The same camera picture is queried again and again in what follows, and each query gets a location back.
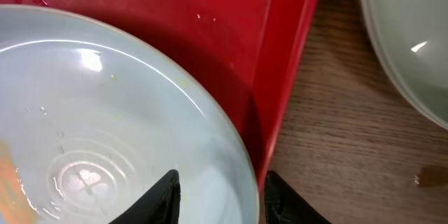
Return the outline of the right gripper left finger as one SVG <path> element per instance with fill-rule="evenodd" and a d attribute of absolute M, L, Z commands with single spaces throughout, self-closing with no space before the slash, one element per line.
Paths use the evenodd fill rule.
<path fill-rule="evenodd" d="M 180 203 L 179 172 L 171 169 L 109 224 L 178 224 Z"/>

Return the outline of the light blue plate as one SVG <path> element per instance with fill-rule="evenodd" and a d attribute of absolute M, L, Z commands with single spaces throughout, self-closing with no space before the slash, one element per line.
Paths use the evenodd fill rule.
<path fill-rule="evenodd" d="M 164 176 L 177 223 L 257 223 L 249 154 L 154 47 L 52 8 L 1 7 L 1 222 L 109 223 Z"/>

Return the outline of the white round plate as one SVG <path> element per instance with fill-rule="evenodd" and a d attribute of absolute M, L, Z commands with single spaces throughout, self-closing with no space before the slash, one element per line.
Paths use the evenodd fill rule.
<path fill-rule="evenodd" d="M 387 76 L 420 113 L 447 127 L 447 0 L 360 0 Z"/>

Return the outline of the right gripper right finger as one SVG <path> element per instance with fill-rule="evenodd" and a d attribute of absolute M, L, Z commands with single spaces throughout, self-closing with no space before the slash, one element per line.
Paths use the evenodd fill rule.
<path fill-rule="evenodd" d="M 330 224 L 273 170 L 265 178 L 264 203 L 266 224 Z"/>

